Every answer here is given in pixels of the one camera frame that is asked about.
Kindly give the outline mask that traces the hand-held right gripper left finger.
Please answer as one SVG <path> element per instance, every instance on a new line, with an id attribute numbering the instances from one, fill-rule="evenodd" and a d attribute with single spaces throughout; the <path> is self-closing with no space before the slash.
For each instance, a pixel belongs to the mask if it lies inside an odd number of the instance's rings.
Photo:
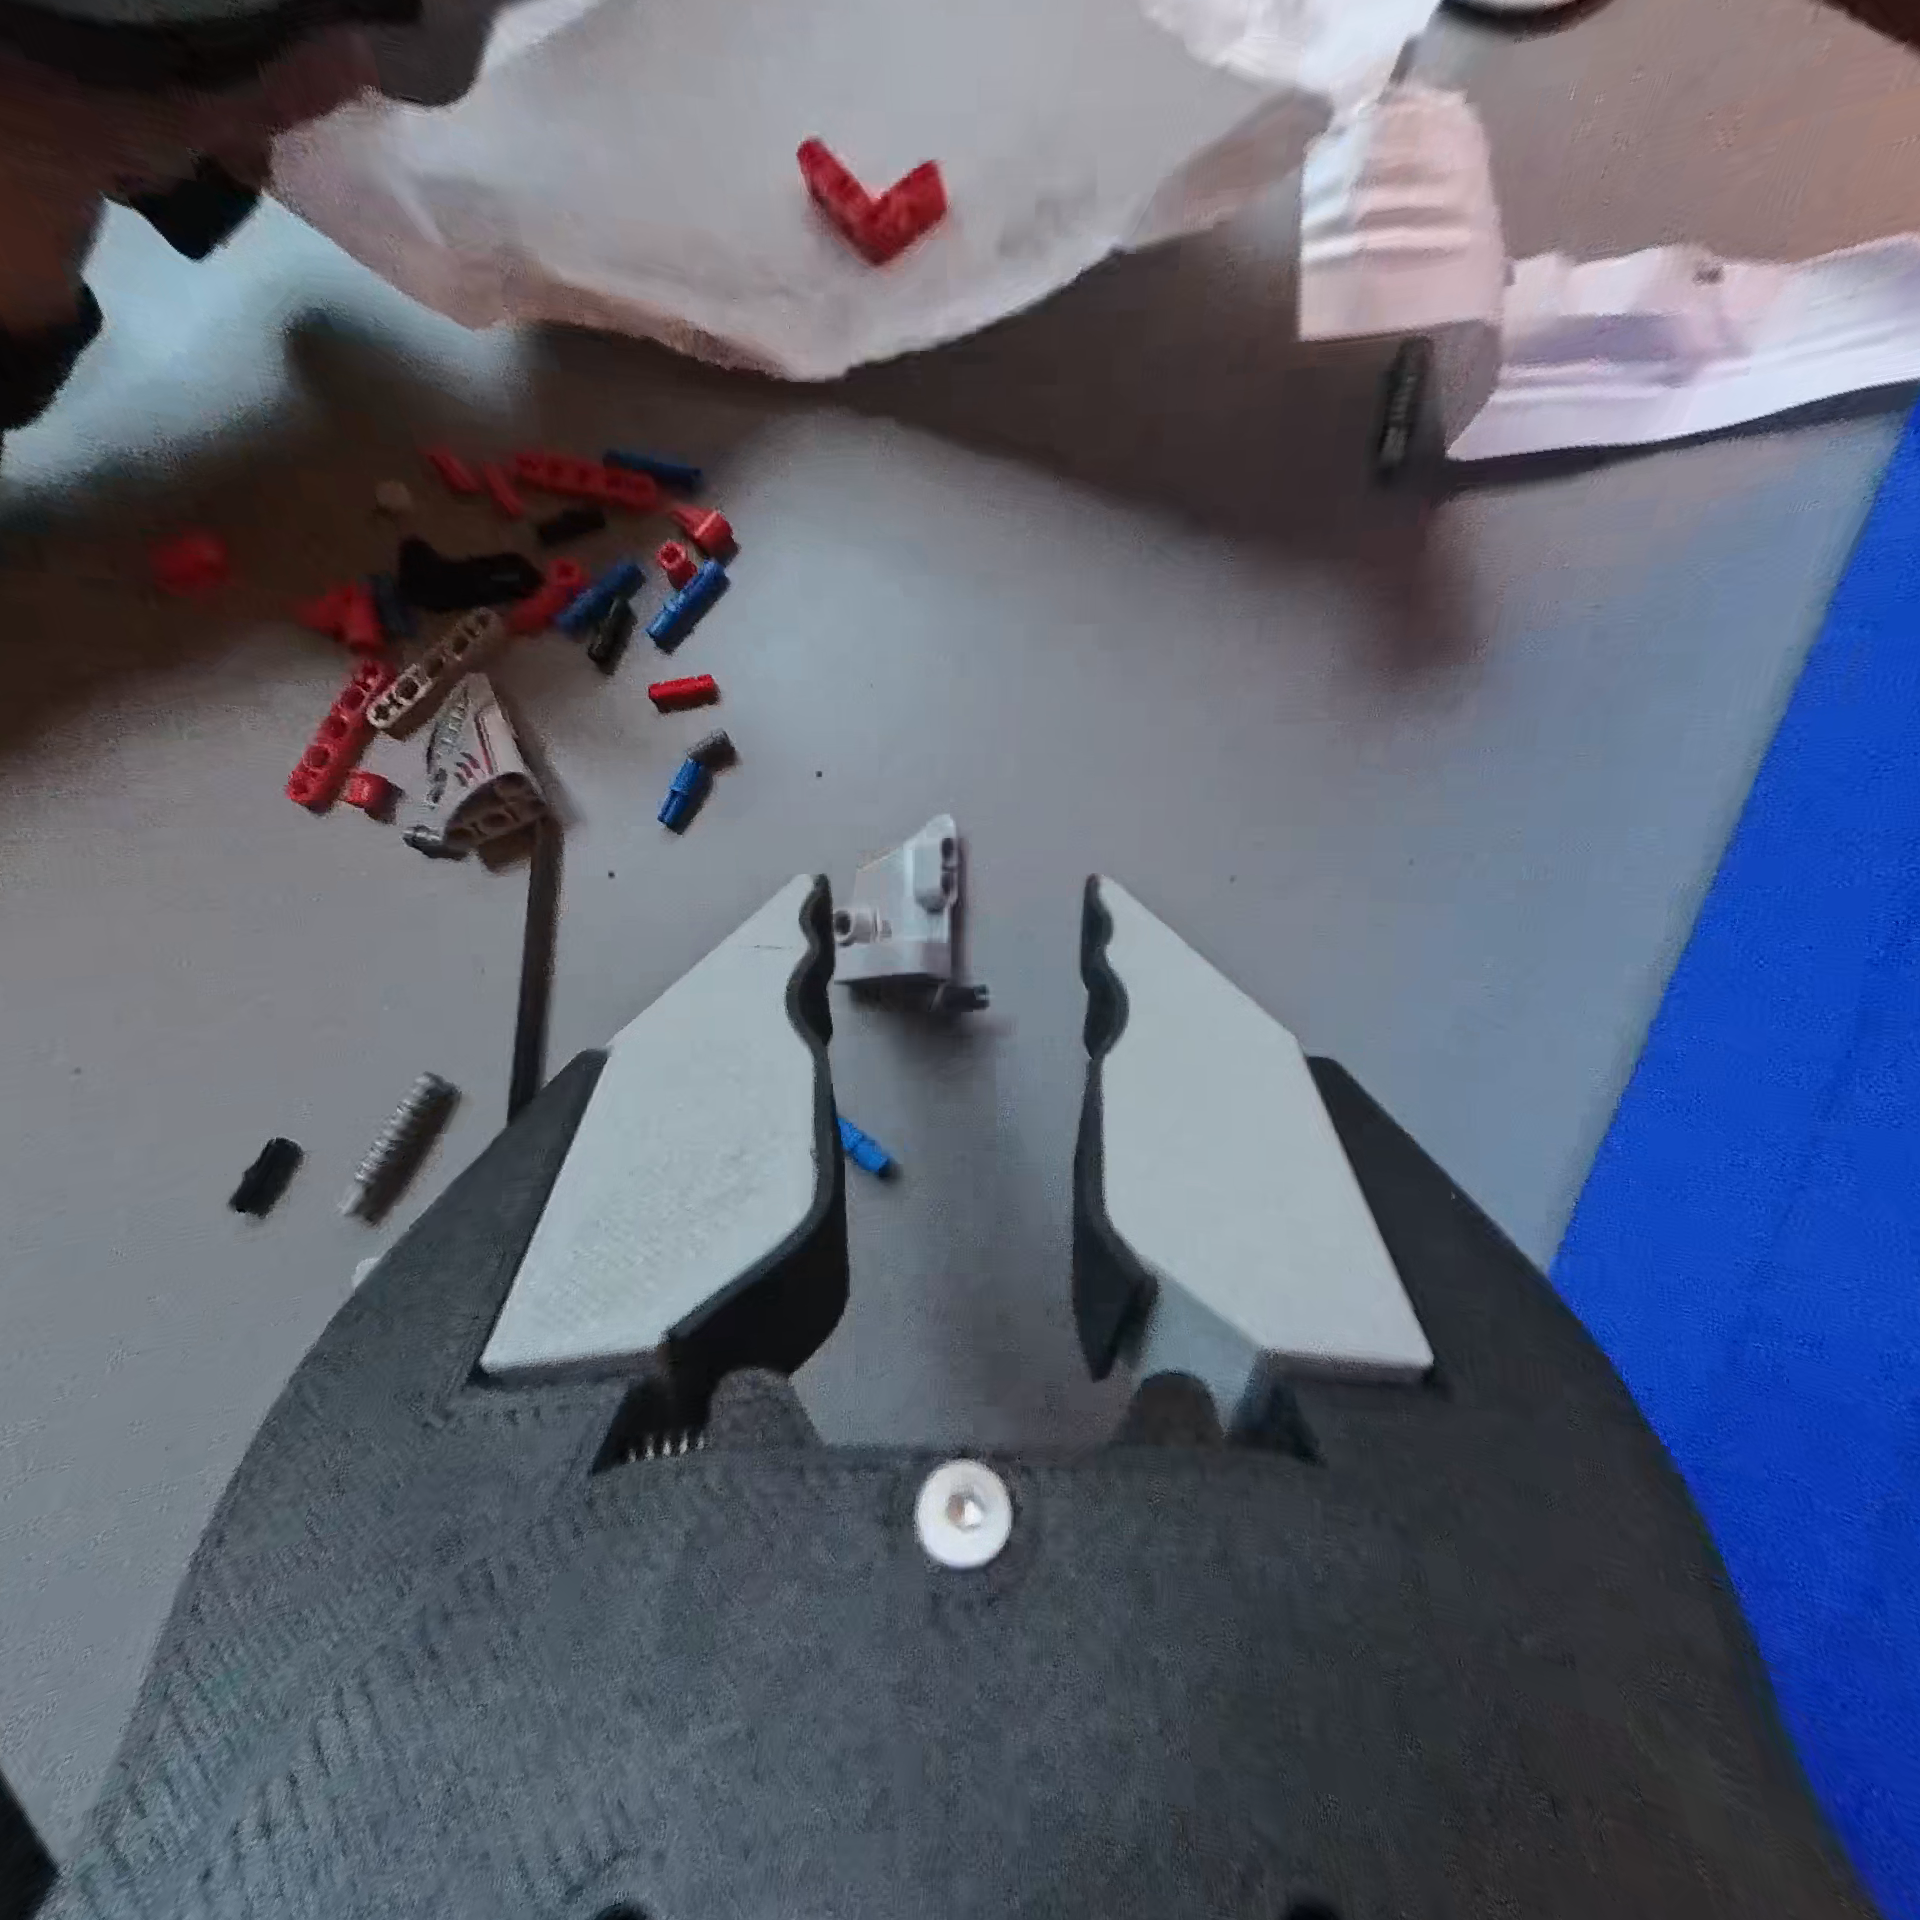
<path id="1" fill-rule="evenodd" d="M 802 873 L 605 1046 L 482 1371 L 664 1355 L 846 1227 L 832 886 Z"/>

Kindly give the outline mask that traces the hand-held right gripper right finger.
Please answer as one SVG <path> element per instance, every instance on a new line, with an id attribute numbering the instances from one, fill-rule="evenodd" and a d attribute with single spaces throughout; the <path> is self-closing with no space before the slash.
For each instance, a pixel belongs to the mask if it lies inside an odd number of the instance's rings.
<path id="1" fill-rule="evenodd" d="M 1434 1345 L 1296 1036 L 1110 875 L 1078 932 L 1088 1373 L 1427 1381 Z"/>

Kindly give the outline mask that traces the grey lego connector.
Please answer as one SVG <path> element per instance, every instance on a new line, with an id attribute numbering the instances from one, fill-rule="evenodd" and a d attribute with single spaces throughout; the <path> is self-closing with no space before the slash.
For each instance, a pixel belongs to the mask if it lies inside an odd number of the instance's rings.
<path id="1" fill-rule="evenodd" d="M 970 1017 L 989 990 L 962 979 L 962 835 L 934 813 L 895 847 L 855 869 L 848 901 L 832 913 L 834 982 L 862 997 L 919 1002 L 933 1015 Z"/>

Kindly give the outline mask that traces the printed paper bag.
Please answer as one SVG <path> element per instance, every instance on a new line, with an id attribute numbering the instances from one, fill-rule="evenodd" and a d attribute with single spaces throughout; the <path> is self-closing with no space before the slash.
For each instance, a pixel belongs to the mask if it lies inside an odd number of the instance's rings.
<path id="1" fill-rule="evenodd" d="M 1331 122 L 1312 63 L 1215 63 L 1146 4 L 540 4 L 461 100 L 287 134 L 287 211 L 468 324 L 627 331 L 797 381 L 1008 321 L 1282 180 Z M 812 206 L 923 161 L 944 221 L 884 267 Z"/>

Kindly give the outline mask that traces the red lego beam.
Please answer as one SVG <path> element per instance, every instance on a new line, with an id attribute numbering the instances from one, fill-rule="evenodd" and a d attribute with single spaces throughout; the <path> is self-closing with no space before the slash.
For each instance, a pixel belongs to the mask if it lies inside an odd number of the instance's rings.
<path id="1" fill-rule="evenodd" d="M 645 470 L 628 470 L 579 454 L 519 447 L 509 457 L 516 487 L 536 493 L 583 501 L 618 513 L 655 513 L 663 505 L 659 479 Z"/>
<path id="2" fill-rule="evenodd" d="M 372 737 L 370 706 L 395 678 L 395 667 L 374 659 L 363 659 L 350 673 L 285 779 L 283 794 L 291 802 L 326 812 L 343 795 Z"/>

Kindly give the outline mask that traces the blue plastic bin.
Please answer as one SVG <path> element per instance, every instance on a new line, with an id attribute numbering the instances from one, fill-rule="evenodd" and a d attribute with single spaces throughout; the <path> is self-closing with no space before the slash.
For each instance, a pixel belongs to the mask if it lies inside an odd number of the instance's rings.
<path id="1" fill-rule="evenodd" d="M 1885 1915 L 1917 1913 L 1917 413 L 1551 1284 L 1719 1546 Z"/>

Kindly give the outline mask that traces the red lego L-beam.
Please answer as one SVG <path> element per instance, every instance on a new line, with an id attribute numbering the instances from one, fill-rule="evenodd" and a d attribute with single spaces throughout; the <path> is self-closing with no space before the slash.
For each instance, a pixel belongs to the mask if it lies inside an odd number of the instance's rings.
<path id="1" fill-rule="evenodd" d="M 797 147 L 806 198 L 855 255 L 884 267 L 931 235 L 949 212 L 944 171 L 934 161 L 907 170 L 884 187 L 867 187 L 818 137 Z"/>

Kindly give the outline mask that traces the long black lego axle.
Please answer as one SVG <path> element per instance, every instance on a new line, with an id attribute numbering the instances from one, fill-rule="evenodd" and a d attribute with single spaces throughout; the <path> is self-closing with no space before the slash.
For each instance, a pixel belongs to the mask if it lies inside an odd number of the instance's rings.
<path id="1" fill-rule="evenodd" d="M 532 829 L 525 866 L 507 1121 L 523 1113 L 546 1079 L 548 1007 L 559 938 L 562 857 L 562 823 L 542 819 Z"/>

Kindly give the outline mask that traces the lego spring shock absorber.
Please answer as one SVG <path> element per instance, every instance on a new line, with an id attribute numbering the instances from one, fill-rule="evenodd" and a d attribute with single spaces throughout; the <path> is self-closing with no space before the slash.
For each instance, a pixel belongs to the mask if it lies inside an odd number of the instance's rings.
<path id="1" fill-rule="evenodd" d="M 384 1218 L 415 1177 L 460 1099 L 461 1093 L 448 1079 L 423 1073 L 354 1163 L 338 1214 L 366 1222 Z"/>

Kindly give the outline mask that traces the black lego beam blue pins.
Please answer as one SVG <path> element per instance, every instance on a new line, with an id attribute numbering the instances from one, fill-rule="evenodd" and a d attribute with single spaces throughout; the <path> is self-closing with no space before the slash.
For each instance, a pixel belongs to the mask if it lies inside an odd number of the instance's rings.
<path id="1" fill-rule="evenodd" d="M 543 572 L 516 550 L 452 558 L 408 535 L 397 542 L 394 583 L 408 609 L 468 613 L 527 602 L 543 585 Z"/>

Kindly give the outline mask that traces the light grey lego beam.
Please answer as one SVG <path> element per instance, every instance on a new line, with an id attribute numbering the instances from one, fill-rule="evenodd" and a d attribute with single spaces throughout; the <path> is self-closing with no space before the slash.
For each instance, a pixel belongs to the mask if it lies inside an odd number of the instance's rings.
<path id="1" fill-rule="evenodd" d="M 492 667 L 507 641 L 509 627 L 493 609 L 463 613 L 370 699 L 368 724 L 388 738 L 419 732 L 468 674 Z"/>

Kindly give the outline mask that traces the black toothed lego piece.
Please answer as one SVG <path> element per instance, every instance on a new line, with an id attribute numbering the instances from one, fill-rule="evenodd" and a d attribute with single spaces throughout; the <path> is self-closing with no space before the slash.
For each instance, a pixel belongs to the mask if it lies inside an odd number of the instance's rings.
<path id="1" fill-rule="evenodd" d="M 1368 470 L 1378 487 L 1400 482 L 1424 454 L 1427 402 L 1434 385 L 1434 340 L 1400 340 L 1384 367 L 1376 409 Z"/>

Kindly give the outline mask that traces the person's left hand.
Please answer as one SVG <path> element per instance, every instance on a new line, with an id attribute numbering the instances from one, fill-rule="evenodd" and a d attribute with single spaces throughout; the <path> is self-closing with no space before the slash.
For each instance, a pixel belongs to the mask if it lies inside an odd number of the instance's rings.
<path id="1" fill-rule="evenodd" d="M 91 86 L 27 58 L 3 60 L 3 323 L 36 333 L 79 307 L 107 198 L 187 178 L 220 158 L 262 167 L 272 141 L 372 85 L 368 37 L 334 27 L 230 86 Z"/>

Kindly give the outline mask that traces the plain white paper bag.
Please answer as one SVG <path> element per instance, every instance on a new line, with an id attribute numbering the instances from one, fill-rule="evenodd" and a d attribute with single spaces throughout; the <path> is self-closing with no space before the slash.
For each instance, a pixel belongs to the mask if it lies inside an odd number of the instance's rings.
<path id="1" fill-rule="evenodd" d="M 1424 454 L 1454 463 L 1694 442 L 1911 386 L 1917 238 L 1802 263 L 1510 255 L 1477 113 L 1399 85 L 1303 165 L 1299 337 L 1431 338 Z"/>

